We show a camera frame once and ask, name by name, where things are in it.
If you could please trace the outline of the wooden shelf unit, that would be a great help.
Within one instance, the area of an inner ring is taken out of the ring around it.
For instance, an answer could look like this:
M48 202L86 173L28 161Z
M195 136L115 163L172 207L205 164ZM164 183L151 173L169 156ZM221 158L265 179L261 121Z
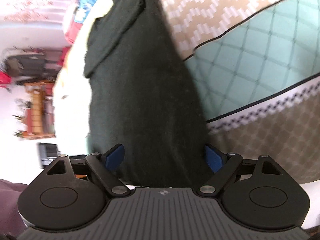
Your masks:
M15 136L28 140L48 139L55 137L52 81L25 83L25 92L29 98L22 102L20 116L15 116L24 130L15 132Z

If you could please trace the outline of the red bed sheet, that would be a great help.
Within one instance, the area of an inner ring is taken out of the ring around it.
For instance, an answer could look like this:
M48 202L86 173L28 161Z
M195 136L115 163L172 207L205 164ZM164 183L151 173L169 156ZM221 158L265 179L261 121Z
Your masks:
M62 54L59 58L58 65L63 66L65 62L66 55L71 49L71 46L75 42L75 39L78 35L78 32L80 31L82 27L82 23L75 22L74 17L71 16L71 18L64 18L62 22L62 31L65 37L65 40L67 41L68 45L63 47Z

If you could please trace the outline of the dark green knit sweater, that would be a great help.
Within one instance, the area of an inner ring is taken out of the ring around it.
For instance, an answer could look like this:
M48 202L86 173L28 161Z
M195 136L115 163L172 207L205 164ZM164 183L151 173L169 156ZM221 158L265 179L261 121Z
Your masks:
M115 175L151 187L207 181L208 128L160 1L113 0L107 15L93 24L87 45L91 142L99 153L124 146Z

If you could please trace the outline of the pink floral curtain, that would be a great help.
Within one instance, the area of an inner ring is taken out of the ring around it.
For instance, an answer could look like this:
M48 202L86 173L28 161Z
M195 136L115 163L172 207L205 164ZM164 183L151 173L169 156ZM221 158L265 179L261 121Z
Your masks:
M1 22L61 24L76 0L1 0Z

